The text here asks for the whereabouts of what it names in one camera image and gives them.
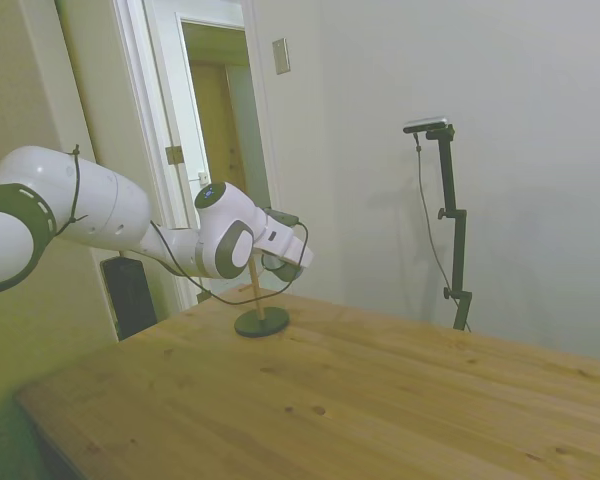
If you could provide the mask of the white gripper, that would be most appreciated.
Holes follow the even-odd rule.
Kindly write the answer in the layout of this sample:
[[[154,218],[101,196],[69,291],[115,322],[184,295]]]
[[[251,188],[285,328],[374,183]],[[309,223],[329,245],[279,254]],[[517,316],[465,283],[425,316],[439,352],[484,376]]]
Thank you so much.
[[[255,237],[254,249],[281,259],[294,266],[308,268],[314,254],[293,228],[300,224],[297,216],[273,209],[264,209],[265,223]]]

